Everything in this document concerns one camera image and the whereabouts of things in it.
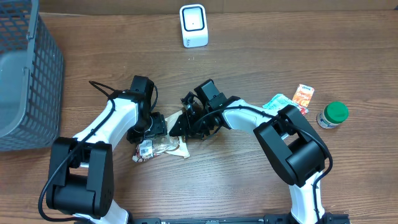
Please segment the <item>teal wipes packet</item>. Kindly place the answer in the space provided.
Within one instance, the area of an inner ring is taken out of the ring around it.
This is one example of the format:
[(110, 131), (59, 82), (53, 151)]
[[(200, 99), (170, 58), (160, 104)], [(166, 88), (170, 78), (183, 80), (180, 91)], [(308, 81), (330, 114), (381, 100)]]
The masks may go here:
[(262, 107), (268, 110), (279, 111), (287, 105), (295, 106), (295, 103), (285, 95), (279, 93), (276, 94), (268, 103), (264, 104)]

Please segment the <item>orange small box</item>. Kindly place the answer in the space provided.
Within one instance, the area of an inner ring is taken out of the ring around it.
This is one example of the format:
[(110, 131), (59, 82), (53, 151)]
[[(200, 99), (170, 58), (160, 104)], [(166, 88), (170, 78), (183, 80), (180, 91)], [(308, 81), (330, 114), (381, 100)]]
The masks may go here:
[(299, 104), (300, 106), (307, 108), (314, 92), (315, 89), (313, 87), (299, 84), (292, 98), (292, 101)]

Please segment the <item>green lid jar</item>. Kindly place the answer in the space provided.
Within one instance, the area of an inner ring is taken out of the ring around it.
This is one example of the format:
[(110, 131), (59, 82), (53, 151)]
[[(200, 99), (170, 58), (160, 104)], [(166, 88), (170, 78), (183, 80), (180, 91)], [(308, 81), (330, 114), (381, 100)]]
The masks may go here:
[(324, 129), (333, 129), (346, 121), (348, 116), (348, 107), (340, 101), (334, 101), (317, 114), (317, 123)]

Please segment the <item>red stick sachet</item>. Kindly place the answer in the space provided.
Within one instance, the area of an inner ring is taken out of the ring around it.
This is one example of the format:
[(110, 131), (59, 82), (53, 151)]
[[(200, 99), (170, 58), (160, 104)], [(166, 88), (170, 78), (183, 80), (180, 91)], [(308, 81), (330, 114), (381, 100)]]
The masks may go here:
[(298, 109), (303, 115), (306, 115), (308, 113), (308, 109), (304, 106), (298, 105)]

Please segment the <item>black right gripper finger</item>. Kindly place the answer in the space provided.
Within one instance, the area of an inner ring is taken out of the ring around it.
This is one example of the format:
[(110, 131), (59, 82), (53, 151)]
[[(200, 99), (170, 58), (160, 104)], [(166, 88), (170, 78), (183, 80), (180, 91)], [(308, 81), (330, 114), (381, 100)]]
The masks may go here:
[(190, 124), (188, 115), (186, 112), (183, 112), (176, 120), (175, 124), (172, 126), (169, 131), (169, 135), (172, 137), (178, 136), (188, 136), (190, 130)]
[(188, 94), (180, 100), (186, 113), (200, 114), (202, 112), (202, 103), (199, 97), (193, 92), (189, 91)]

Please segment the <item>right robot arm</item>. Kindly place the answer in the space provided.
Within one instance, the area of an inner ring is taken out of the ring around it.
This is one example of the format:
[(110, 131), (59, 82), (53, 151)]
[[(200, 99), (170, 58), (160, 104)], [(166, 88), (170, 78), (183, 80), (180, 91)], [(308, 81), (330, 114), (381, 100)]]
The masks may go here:
[(310, 123), (293, 106), (270, 110), (250, 105), (237, 96), (225, 97), (212, 79), (182, 98), (185, 111), (170, 136), (205, 140), (222, 127), (255, 135), (271, 167), (289, 185), (289, 223), (326, 223), (320, 181), (330, 171), (331, 155)]

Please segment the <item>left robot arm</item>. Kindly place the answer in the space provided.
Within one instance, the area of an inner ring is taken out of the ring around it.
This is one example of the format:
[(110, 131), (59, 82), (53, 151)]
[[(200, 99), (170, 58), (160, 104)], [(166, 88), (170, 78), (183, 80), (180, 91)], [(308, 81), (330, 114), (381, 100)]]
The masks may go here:
[(113, 151), (123, 136), (140, 144), (166, 135), (164, 117), (154, 111), (159, 92), (152, 80), (137, 75), (126, 90), (108, 93), (110, 86), (91, 85), (107, 97), (106, 107), (74, 137), (53, 142), (38, 211), (48, 222), (133, 223), (131, 212), (114, 200)]

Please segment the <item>brown snack pouch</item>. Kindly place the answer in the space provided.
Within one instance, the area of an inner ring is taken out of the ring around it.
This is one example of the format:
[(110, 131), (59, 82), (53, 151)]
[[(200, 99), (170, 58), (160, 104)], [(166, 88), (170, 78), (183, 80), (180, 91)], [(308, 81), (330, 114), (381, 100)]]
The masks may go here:
[(182, 110), (170, 115), (165, 119), (167, 125), (167, 134), (152, 139), (146, 139), (136, 147), (132, 160), (134, 162), (145, 162), (161, 154), (171, 154), (180, 156), (184, 159), (190, 157), (186, 140), (183, 136), (171, 137), (169, 132), (177, 118), (182, 114)]

